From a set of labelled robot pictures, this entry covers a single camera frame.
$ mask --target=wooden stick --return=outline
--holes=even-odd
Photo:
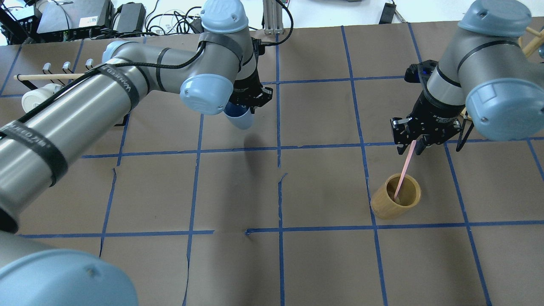
[[[50,79],[76,79],[81,77],[83,74],[56,74],[56,75],[16,75],[13,76],[13,79],[19,81],[38,81],[44,80],[48,81]]]
[[[544,30],[539,33],[539,36],[533,38],[525,48],[523,48],[523,53],[526,57],[530,57],[542,44],[544,44]]]
[[[539,31],[537,31],[537,30],[535,30],[535,29],[533,29],[533,28],[529,28],[529,27],[527,27],[527,28],[525,29],[525,31],[531,33],[532,35],[534,35],[534,36],[536,36],[536,37],[542,37],[542,36],[544,35],[542,32],[539,32]]]
[[[393,201],[395,201],[399,195],[400,185],[403,183],[404,176],[406,175],[406,170],[408,170],[408,165],[410,164],[410,159],[412,159],[413,149],[415,148],[415,146],[416,141],[412,140],[412,143],[410,144],[410,148],[408,150],[408,155],[406,156],[406,161],[404,161],[403,171],[400,173],[400,179],[399,183],[397,184],[397,190],[395,190],[395,195],[393,196]]]

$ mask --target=blue joint cap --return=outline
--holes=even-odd
[[[253,125],[253,114],[249,107],[227,103],[225,107],[227,119],[237,128],[247,130]]]
[[[466,106],[476,130],[491,140],[529,137],[544,128],[544,89],[517,78],[476,86]]]
[[[115,53],[115,51],[117,51],[117,49],[120,46],[124,44],[128,44],[129,42],[135,42],[135,41],[116,40],[116,41],[110,42],[109,45],[106,47],[106,50],[102,53],[102,62],[105,63],[109,61],[113,57],[113,54]]]
[[[217,115],[225,109],[234,86],[228,78],[214,74],[189,77],[180,88],[180,98],[190,109]]]
[[[228,34],[249,25],[240,0],[208,0],[200,11],[202,26],[213,33]]]
[[[122,270],[68,249],[32,253],[0,268],[0,296],[6,306],[138,305]]]
[[[531,23],[531,11],[516,0],[476,0],[460,28],[480,34],[518,37]]]

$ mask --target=straw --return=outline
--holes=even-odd
[[[400,179],[397,185],[397,190],[395,190],[395,196],[393,197],[393,201],[395,201],[399,195],[400,185],[402,185],[403,183],[404,176],[406,175],[406,170],[408,169],[408,165],[410,164],[410,160],[412,159],[413,149],[415,146],[416,146],[416,141],[412,140],[412,143],[410,144],[410,148],[408,150],[408,155],[406,156],[406,161],[404,162],[403,171],[400,173]]]

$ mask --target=wooden cup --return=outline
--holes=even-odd
[[[391,175],[373,195],[370,205],[381,219],[394,219],[416,206],[421,199],[421,187],[411,176],[405,175],[397,201],[393,201],[400,173]]]

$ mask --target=robotic arm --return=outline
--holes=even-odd
[[[209,0],[201,19],[206,32],[196,54],[115,41],[102,65],[0,129],[3,304],[137,305],[132,283],[118,268],[10,233],[18,230],[19,214],[151,90],[180,94],[195,111],[225,112],[237,127],[251,126],[255,109],[272,98],[257,72],[264,48],[250,36],[239,0]]]
[[[423,90],[405,119],[391,119],[399,154],[419,136],[418,155],[462,133],[458,117],[465,106],[491,140],[529,137],[544,128],[544,66],[528,62],[517,43],[530,22],[529,9],[518,1],[477,0],[440,62],[407,69],[405,80]]]
[[[0,230],[16,232],[19,213],[150,90],[178,93],[202,114],[225,112],[240,128],[251,125],[272,89],[259,81],[258,42],[244,8],[212,0],[201,16],[207,32],[197,54],[115,41],[102,65],[0,130]]]

